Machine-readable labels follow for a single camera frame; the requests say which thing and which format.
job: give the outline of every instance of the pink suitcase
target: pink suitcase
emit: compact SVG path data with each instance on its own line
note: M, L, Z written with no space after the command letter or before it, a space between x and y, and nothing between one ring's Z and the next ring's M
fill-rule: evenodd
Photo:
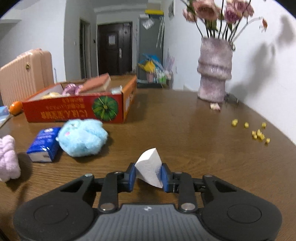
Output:
M52 84L52 56L48 51L29 50L0 68L0 91L7 106Z

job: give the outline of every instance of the green pumpkin picture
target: green pumpkin picture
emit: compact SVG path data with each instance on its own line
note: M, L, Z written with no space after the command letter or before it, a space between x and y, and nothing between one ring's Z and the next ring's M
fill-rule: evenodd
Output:
M111 121L118 114L118 103L111 97L102 96L94 100L92 110L99 120Z

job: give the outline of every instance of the white sponge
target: white sponge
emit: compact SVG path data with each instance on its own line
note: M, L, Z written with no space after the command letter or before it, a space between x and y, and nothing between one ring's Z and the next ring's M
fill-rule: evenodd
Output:
M145 151L135 164L137 178L142 179L146 183L162 188L161 181L161 159L156 148Z

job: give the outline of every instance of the blue plush toy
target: blue plush toy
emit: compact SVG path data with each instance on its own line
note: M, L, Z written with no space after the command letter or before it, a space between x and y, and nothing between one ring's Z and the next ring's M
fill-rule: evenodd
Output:
M59 131L57 141L72 157L96 155L108 138L102 125L102 122L93 119L69 120Z

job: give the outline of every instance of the yellow bead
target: yellow bead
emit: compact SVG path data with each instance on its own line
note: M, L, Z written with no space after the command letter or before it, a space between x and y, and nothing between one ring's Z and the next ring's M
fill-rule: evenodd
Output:
M238 120L237 120L237 119L234 119L234 120L231 122L232 126L237 126L237 123L238 123Z

